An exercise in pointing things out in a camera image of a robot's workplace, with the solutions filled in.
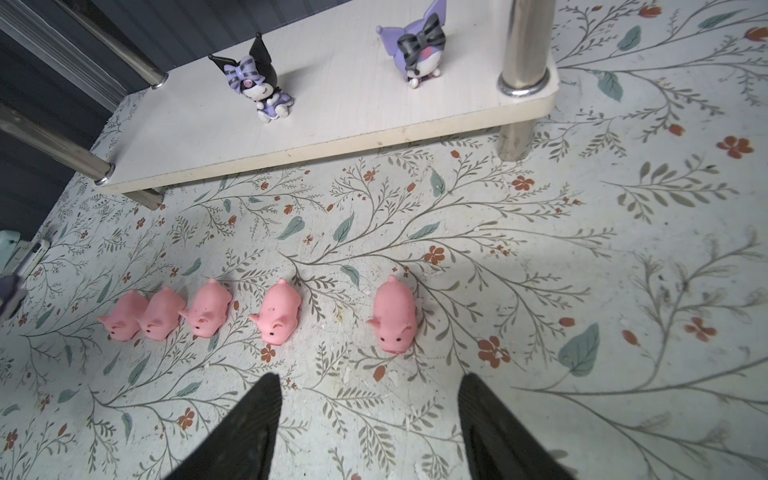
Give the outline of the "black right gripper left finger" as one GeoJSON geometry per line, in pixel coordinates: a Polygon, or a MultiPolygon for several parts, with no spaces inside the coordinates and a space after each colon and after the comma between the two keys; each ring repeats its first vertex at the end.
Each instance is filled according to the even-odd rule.
{"type": "Polygon", "coordinates": [[[267,479],[282,406],[279,376],[263,375],[170,479],[267,479]]]}

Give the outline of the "purple black-bow figure toy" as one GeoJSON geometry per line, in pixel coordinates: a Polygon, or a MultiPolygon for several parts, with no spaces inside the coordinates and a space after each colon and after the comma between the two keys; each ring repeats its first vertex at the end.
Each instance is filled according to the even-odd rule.
{"type": "Polygon", "coordinates": [[[411,89],[442,74],[446,12],[447,1],[435,0],[420,20],[405,27],[376,27],[387,54],[411,89]]]}

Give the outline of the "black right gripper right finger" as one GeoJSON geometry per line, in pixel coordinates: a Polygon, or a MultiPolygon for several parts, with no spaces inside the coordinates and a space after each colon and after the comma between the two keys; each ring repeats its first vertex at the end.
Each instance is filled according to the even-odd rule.
{"type": "Polygon", "coordinates": [[[571,479],[474,373],[462,378],[458,411],[473,479],[571,479]]]}

